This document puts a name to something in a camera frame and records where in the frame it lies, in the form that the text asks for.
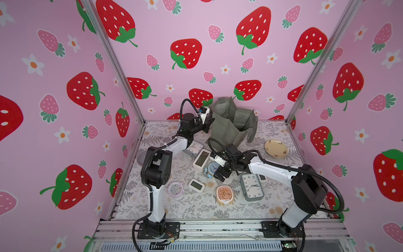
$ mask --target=strawberry wallpaper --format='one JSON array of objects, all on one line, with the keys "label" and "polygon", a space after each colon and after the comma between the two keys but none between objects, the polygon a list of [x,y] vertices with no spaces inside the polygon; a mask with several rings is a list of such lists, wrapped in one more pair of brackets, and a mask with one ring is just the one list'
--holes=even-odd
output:
[{"label": "strawberry wallpaper", "polygon": [[0,0],[0,34],[0,250],[86,252],[140,123],[80,1]]},{"label": "strawberry wallpaper", "polygon": [[145,119],[165,120],[229,96],[286,117],[349,1],[93,2]]},{"label": "strawberry wallpaper", "polygon": [[[402,9],[363,2],[295,116],[293,133],[340,189],[339,217],[361,252],[403,251]],[[338,208],[332,192],[326,200]]]}]

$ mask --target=yellow plate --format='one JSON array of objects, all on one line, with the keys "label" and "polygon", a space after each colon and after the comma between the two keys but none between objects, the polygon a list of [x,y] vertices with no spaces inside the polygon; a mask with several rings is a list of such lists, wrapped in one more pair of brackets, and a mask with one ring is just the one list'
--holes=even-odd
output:
[{"label": "yellow plate", "polygon": [[270,156],[276,158],[283,158],[288,154],[287,146],[280,140],[276,139],[268,140],[264,145],[264,149]]}]

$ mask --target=table surface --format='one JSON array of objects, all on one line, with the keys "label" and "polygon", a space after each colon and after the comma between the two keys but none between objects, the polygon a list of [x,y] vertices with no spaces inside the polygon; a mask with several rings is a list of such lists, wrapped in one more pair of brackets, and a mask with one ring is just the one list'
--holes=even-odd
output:
[{"label": "table surface", "polygon": [[[150,146],[161,146],[165,142],[169,142],[177,129],[177,121],[148,122],[137,154]],[[210,150],[206,144],[209,137],[209,133],[199,132],[195,134],[194,140],[201,143],[205,149]],[[264,149],[265,142],[270,139],[277,139],[285,143],[289,148],[289,153],[284,158],[271,157]],[[302,165],[284,122],[259,121],[254,140],[247,143],[245,139],[238,149],[240,151],[259,150],[263,158],[284,165]],[[262,183],[263,199],[248,202],[242,195],[240,176],[232,173],[229,178],[225,179],[225,182],[215,178],[209,179],[201,172],[194,170],[192,165],[194,160],[184,152],[180,152],[172,159],[171,176],[163,188],[164,209],[167,219],[273,219],[279,218],[294,201],[291,188],[269,179],[268,182]],[[138,219],[148,213],[148,191],[141,183],[140,170],[141,166],[135,161],[120,200],[116,219]],[[187,186],[192,179],[206,185],[203,193],[199,194]],[[185,188],[184,194],[179,198],[172,198],[168,194],[168,186],[174,181],[182,182]],[[215,190],[222,184],[230,185],[234,191],[235,200],[228,206],[218,204],[215,198]],[[328,218],[324,212],[318,212],[312,217]]]}]

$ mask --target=white flower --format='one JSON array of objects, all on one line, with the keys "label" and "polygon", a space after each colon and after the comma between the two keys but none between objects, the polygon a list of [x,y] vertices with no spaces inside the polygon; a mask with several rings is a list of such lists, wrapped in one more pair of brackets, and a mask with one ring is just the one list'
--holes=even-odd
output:
[{"label": "white flower", "polygon": [[361,199],[361,201],[362,202],[365,202],[365,199],[369,199],[370,197],[365,193],[365,188],[361,188],[361,189],[359,189],[359,188],[355,188],[355,190],[356,190],[356,194],[355,194],[355,196],[357,197],[357,198],[360,198]]},{"label": "white flower", "polygon": [[55,137],[59,138],[59,144],[61,144],[62,142],[69,142],[69,135],[70,135],[70,131],[69,130],[64,130],[63,127],[60,127],[60,132],[56,132],[54,134]]},{"label": "white flower", "polygon": [[382,4],[386,4],[386,6],[390,6],[393,3],[393,0],[383,0]]},{"label": "white flower", "polygon": [[390,69],[393,64],[400,62],[402,59],[399,57],[400,49],[398,49],[396,52],[391,53],[387,52],[386,53],[386,59],[382,61],[381,65],[386,65],[387,69]]},{"label": "white flower", "polygon": [[174,89],[173,85],[166,85],[166,89],[165,89],[165,90],[168,90],[169,92],[172,93],[172,90],[175,90],[175,89]]},{"label": "white flower", "polygon": [[357,40],[362,40],[364,38],[364,33],[368,30],[368,28],[364,28],[364,25],[361,25],[361,27],[354,33],[355,38],[354,42]]},{"label": "white flower", "polygon": [[267,62],[266,63],[272,63],[272,64],[274,64],[274,61],[276,60],[276,59],[278,59],[278,57],[276,56],[276,54],[275,53],[273,53],[272,55],[269,55],[269,56],[267,56]]},{"label": "white flower", "polygon": [[230,70],[231,68],[229,68],[228,65],[225,65],[224,67],[221,67],[221,74],[223,73],[228,74]]},{"label": "white flower", "polygon": [[360,140],[361,143],[365,142],[365,139],[368,138],[370,135],[365,134],[365,129],[361,129],[360,131],[355,131],[356,137],[355,140]]},{"label": "white flower", "polygon": [[64,243],[66,241],[67,236],[64,236],[63,238],[57,237],[56,239],[56,244],[50,249],[50,252],[59,252],[61,249],[66,247],[66,244]]},{"label": "white flower", "polygon": [[266,98],[266,103],[270,102],[272,103],[275,100],[275,98],[273,98],[273,96],[270,96],[269,98]]},{"label": "white flower", "polygon": [[154,10],[157,10],[157,3],[159,0],[145,0],[146,3],[148,3],[147,7],[148,9],[153,8]]},{"label": "white flower", "polygon": [[27,58],[21,58],[21,60],[27,64],[28,66],[28,73],[37,73],[40,76],[43,76],[42,70],[41,68],[43,68],[45,66],[44,63],[39,62],[36,60],[35,56],[33,54],[31,54],[29,56],[29,59]]},{"label": "white flower", "polygon": [[110,150],[110,143],[108,143],[107,140],[105,140],[105,144],[102,145],[102,147],[104,148],[105,152]]},{"label": "white flower", "polygon": [[377,252],[374,243],[369,243],[367,240],[365,242],[365,250],[368,252]]},{"label": "white flower", "polygon": [[73,47],[74,52],[77,52],[77,50],[80,50],[81,47],[77,44],[77,38],[72,38],[69,34],[67,34],[69,38],[69,42],[67,44],[71,47]]},{"label": "white flower", "polygon": [[102,208],[103,204],[104,204],[103,202],[98,201],[97,207],[95,207],[95,209],[94,209],[94,211],[97,212],[97,215],[99,214],[99,212],[101,212],[103,210],[103,208]]},{"label": "white flower", "polygon": [[322,9],[320,10],[319,14],[321,13],[325,13],[325,14],[329,14],[329,10],[330,8],[332,8],[333,6],[335,6],[335,3],[332,2],[333,0],[328,0],[326,2],[322,2]]},{"label": "white flower", "polygon": [[7,13],[7,6],[5,3],[0,2],[0,25],[1,26],[6,26],[6,21],[8,22],[14,22],[14,19],[10,16],[10,14]]},{"label": "white flower", "polygon": [[312,112],[311,106],[307,107],[307,108],[306,108],[306,113],[307,113],[308,115],[311,115],[311,112]]}]

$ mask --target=clock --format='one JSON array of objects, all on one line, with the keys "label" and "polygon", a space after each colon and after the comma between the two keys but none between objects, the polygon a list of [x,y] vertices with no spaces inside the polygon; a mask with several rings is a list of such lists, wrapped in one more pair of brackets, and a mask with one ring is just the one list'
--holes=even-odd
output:
[{"label": "clock", "polygon": [[260,185],[258,175],[253,173],[242,175],[241,188],[246,201],[263,199],[264,193]]}]

